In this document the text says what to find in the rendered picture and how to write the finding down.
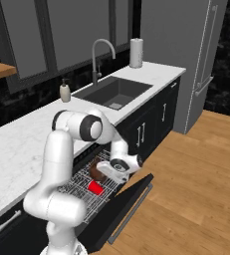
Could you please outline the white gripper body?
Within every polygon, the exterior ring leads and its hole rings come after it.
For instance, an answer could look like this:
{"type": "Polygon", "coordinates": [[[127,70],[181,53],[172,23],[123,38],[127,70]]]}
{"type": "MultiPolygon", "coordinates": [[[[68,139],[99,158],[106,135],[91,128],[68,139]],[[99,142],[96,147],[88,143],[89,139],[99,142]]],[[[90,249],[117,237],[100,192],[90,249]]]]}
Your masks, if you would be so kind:
{"type": "Polygon", "coordinates": [[[128,182],[128,165],[123,160],[101,161],[97,170],[117,184],[128,182]]]}

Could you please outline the brown bowl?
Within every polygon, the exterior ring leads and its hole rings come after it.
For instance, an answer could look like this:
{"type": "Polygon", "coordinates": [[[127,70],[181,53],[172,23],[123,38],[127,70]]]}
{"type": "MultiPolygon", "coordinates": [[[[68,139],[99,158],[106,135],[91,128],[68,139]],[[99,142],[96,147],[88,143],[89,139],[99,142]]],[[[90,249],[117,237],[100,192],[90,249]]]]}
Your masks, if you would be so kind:
{"type": "Polygon", "coordinates": [[[107,177],[97,169],[97,164],[100,161],[101,160],[98,157],[96,157],[95,160],[92,162],[90,166],[90,177],[95,181],[103,183],[107,179],[107,177]]]}

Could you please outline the red cup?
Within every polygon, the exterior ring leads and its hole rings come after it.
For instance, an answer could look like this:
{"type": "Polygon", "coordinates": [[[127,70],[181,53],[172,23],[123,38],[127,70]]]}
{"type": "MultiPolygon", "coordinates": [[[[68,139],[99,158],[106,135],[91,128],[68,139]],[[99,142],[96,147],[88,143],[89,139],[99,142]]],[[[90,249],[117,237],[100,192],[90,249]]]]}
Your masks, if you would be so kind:
{"type": "Polygon", "coordinates": [[[104,189],[94,180],[89,182],[88,190],[96,195],[100,195],[104,192],[104,189]]]}

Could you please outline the black dishwasher door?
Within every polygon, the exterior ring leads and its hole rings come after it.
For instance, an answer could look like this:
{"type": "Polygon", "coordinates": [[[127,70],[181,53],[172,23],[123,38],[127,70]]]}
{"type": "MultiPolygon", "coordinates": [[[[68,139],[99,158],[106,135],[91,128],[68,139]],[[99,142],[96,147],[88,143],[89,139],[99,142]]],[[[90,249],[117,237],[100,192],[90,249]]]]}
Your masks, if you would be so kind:
{"type": "Polygon", "coordinates": [[[88,253],[100,251],[154,179],[150,173],[109,201],[78,236],[88,253]]]}

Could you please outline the black cupboard door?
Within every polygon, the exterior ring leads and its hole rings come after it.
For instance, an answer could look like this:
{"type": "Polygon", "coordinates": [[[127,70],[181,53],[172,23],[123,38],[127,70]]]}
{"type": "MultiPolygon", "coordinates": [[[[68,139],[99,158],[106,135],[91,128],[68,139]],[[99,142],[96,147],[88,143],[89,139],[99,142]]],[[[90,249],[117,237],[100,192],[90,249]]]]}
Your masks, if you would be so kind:
{"type": "Polygon", "coordinates": [[[173,127],[174,114],[176,109],[178,88],[172,91],[165,88],[157,95],[157,121],[156,121],[156,142],[161,143],[173,127]],[[163,104],[166,105],[165,121],[162,122],[163,104]]]}
{"type": "Polygon", "coordinates": [[[153,151],[155,145],[155,125],[156,125],[156,99],[151,99],[145,106],[143,123],[145,123],[144,142],[140,146],[142,160],[146,160],[153,151]]]}
{"type": "Polygon", "coordinates": [[[127,117],[120,124],[116,126],[122,138],[128,144],[128,153],[130,155],[139,153],[138,145],[138,123],[135,118],[127,117]]]}

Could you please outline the dark grey sink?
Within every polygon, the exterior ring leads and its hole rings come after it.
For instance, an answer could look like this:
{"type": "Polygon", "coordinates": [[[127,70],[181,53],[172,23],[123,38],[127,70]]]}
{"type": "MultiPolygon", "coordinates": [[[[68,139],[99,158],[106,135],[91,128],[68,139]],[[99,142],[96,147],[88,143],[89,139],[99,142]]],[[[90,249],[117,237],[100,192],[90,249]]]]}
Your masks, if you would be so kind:
{"type": "Polygon", "coordinates": [[[74,94],[75,98],[119,111],[151,88],[151,85],[110,76],[74,94]]]}

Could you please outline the beige soap dispenser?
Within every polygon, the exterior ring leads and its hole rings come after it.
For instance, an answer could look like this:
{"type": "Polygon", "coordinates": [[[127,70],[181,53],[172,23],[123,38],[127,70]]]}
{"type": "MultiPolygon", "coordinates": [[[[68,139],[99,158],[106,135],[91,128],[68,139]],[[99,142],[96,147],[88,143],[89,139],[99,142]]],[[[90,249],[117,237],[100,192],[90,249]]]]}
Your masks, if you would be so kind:
{"type": "Polygon", "coordinates": [[[67,84],[67,79],[62,79],[62,84],[60,85],[60,97],[63,103],[68,103],[71,100],[71,90],[67,84]]]}

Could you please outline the black drawer front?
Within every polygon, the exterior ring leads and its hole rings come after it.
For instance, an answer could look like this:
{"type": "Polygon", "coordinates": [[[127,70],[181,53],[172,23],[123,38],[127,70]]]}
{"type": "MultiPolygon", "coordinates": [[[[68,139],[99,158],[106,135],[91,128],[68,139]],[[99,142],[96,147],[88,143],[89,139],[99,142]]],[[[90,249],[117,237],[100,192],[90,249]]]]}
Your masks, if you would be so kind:
{"type": "Polygon", "coordinates": [[[29,215],[19,201],[0,216],[0,224],[14,215],[22,214],[0,232],[0,255],[40,255],[48,245],[47,221],[29,215]]]}
{"type": "Polygon", "coordinates": [[[179,83],[180,83],[180,78],[178,77],[175,81],[173,81],[172,83],[170,83],[170,85],[168,86],[169,89],[172,91],[173,89],[176,89],[179,87],[179,83]]]}

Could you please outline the grey curved tap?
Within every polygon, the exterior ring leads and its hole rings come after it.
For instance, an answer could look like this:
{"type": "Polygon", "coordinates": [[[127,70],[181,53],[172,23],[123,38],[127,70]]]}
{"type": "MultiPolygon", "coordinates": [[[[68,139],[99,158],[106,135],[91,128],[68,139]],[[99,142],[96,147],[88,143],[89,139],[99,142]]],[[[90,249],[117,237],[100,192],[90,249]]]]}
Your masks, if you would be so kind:
{"type": "Polygon", "coordinates": [[[107,39],[97,39],[97,40],[94,41],[93,46],[92,46],[92,60],[93,60],[92,74],[93,74],[93,86],[95,86],[95,87],[98,85],[98,72],[97,72],[97,62],[96,62],[96,45],[98,43],[107,44],[110,47],[111,51],[112,51],[113,60],[115,60],[115,48],[109,40],[107,40],[107,39]]]}

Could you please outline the white paper towel roll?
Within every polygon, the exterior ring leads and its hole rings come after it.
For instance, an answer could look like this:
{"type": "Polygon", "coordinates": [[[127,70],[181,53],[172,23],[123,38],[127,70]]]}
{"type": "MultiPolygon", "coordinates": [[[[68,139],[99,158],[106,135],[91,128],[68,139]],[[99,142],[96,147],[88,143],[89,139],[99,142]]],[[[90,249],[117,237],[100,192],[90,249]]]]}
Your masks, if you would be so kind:
{"type": "Polygon", "coordinates": [[[129,66],[131,68],[142,67],[143,40],[134,38],[130,40],[129,66]]]}

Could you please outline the grey fridge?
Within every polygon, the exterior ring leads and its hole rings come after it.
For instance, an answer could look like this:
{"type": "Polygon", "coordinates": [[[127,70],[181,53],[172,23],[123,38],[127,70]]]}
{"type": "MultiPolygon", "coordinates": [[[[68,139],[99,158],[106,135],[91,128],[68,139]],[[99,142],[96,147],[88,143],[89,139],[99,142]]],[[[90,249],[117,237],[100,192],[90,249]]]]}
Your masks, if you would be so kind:
{"type": "Polygon", "coordinates": [[[173,129],[186,134],[202,114],[228,0],[141,0],[147,62],[181,67],[173,129]]]}

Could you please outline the dark framed window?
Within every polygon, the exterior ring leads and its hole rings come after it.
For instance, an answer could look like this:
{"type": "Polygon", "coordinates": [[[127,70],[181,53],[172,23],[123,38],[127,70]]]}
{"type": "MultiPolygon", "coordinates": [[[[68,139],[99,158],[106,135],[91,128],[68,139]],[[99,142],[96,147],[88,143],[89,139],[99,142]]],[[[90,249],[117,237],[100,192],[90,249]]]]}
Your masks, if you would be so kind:
{"type": "Polygon", "coordinates": [[[14,94],[129,48],[135,0],[0,0],[0,60],[14,94]]]}

